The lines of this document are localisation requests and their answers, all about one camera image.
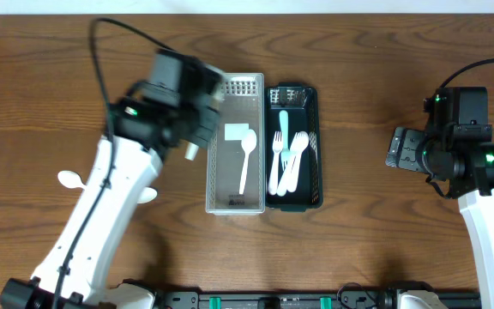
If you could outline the white slim spoon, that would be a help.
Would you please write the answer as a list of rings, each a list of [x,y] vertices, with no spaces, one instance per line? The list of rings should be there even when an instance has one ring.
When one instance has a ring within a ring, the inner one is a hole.
[[[187,146],[184,158],[193,161],[196,158],[197,152],[199,150],[199,146],[190,142]]]
[[[244,194],[244,188],[246,184],[246,178],[248,173],[248,165],[250,153],[256,148],[257,137],[256,133],[252,129],[248,129],[245,132],[244,138],[241,141],[241,147],[244,151],[244,163],[242,166],[242,172],[240,176],[239,190],[238,193],[240,195]]]
[[[158,192],[154,188],[145,187],[142,190],[137,202],[139,204],[149,203],[149,202],[153,201],[157,196],[158,196]]]
[[[82,182],[81,176],[76,172],[70,170],[62,170],[57,174],[57,179],[60,184],[68,189],[82,189],[86,188]]]

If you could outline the clear plastic basket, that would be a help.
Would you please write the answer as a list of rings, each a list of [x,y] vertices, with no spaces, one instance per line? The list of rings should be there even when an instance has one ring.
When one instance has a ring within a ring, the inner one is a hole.
[[[259,215],[265,210],[264,74],[227,73],[220,123],[208,149],[206,212],[212,215]],[[245,132],[256,133],[244,194],[238,193]]]

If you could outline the white fork straight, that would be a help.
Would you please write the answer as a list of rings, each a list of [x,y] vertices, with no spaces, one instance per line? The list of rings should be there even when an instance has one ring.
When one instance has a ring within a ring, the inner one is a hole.
[[[278,188],[279,158],[283,149],[283,137],[280,131],[274,133],[272,142],[273,160],[268,180],[268,194],[275,195]]]

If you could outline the pale green fork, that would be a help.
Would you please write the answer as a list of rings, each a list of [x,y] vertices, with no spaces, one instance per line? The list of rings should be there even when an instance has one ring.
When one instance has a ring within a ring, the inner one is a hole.
[[[287,110],[281,110],[279,112],[279,121],[280,121],[280,131],[283,141],[283,149],[281,150],[280,158],[281,158],[282,170],[285,171],[290,157],[289,138],[288,138],[289,116]]]

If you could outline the white wide spoon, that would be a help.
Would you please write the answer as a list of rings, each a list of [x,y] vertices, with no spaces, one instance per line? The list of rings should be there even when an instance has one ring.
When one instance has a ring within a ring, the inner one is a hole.
[[[289,192],[295,192],[298,186],[298,175],[300,162],[302,159],[302,153],[307,148],[309,143],[309,135],[306,131],[298,132],[292,141],[292,152],[293,152],[293,160],[292,160],[292,168],[290,171],[289,181],[287,183],[286,189]]]

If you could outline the black plastic basket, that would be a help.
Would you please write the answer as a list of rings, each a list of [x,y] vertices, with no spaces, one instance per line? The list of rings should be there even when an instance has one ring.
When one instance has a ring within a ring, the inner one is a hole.
[[[318,93],[300,82],[265,89],[266,205],[305,212],[323,204]]]

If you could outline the white fork angled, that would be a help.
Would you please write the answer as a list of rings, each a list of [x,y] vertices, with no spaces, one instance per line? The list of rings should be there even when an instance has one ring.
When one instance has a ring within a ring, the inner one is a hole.
[[[285,196],[285,194],[287,192],[287,188],[288,188],[289,183],[290,183],[291,178],[292,178],[292,171],[293,171],[293,168],[295,167],[295,164],[297,161],[297,156],[298,156],[297,152],[292,151],[292,150],[290,151],[290,157],[289,157],[289,161],[286,165],[286,170],[283,172],[282,177],[280,179],[280,182],[278,184],[278,188],[277,188],[277,195],[279,197]]]

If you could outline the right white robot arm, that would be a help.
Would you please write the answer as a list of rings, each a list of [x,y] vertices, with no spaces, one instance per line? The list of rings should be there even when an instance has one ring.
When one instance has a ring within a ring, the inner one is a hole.
[[[457,134],[395,129],[386,157],[389,167],[423,173],[440,197],[455,200],[467,226],[482,306],[494,308],[494,142],[481,126]]]

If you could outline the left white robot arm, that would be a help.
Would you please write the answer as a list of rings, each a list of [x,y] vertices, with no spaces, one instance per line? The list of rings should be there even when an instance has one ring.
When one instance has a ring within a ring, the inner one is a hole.
[[[110,105],[108,130],[63,232],[28,282],[7,281],[3,308],[155,307],[157,293],[138,282],[108,288],[108,271],[169,150],[185,140],[193,159],[214,136],[223,79],[211,66],[162,69]]]

